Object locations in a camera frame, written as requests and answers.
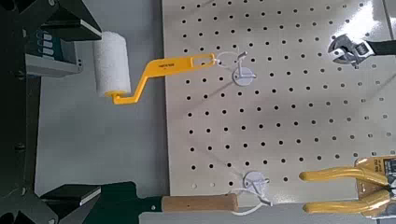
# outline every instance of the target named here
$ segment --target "yellow plier handle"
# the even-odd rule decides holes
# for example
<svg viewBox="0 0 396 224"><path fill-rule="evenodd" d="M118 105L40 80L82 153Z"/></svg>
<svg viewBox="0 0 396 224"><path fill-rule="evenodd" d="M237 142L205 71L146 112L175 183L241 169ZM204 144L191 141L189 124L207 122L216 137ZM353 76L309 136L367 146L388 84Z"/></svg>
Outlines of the yellow plier handle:
<svg viewBox="0 0 396 224"><path fill-rule="evenodd" d="M307 213L342 213L355 214L371 211L390 201L389 192L381 189L355 202L321 202L306 203L303 207Z"/></svg>
<svg viewBox="0 0 396 224"><path fill-rule="evenodd" d="M107 92L106 95L113 98L114 105L130 105L139 101L143 89L145 89L146 82L150 77L165 77L185 72L191 72L198 69L211 67L215 65L215 54L198 54L184 58L168 58L154 60L148 63L145 72L140 78L134 95L130 97L123 97L122 91ZM205 63L196 64L198 61L205 61Z"/></svg>
<svg viewBox="0 0 396 224"><path fill-rule="evenodd" d="M302 172L300 178L304 181L326 181L344 177L353 177L359 180L375 183L386 187L389 185L388 179L373 171L356 167L335 167L314 172ZM344 213L354 214L373 210L390 200L389 192L382 189L359 201L355 202L318 202L306 203L303 209L307 213Z"/></svg>
<svg viewBox="0 0 396 224"><path fill-rule="evenodd" d="M304 181L326 181L345 177L357 178L359 180L368 181L384 187L389 184L387 177L384 175L364 168L349 166L300 173L300 178Z"/></svg>

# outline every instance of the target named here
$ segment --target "white pegboard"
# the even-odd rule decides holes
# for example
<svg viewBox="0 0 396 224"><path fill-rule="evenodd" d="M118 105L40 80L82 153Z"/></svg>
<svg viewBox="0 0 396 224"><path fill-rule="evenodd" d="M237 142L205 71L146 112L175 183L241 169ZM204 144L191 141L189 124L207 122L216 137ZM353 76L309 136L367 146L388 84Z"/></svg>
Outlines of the white pegboard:
<svg viewBox="0 0 396 224"><path fill-rule="evenodd" d="M355 70L327 55L345 33L389 40L382 1L163 0L163 17L166 57L245 50L258 76L248 87L219 67L166 78L172 195L224 193L260 171L274 203L351 199L354 180L298 175L394 153L395 59Z"/></svg>

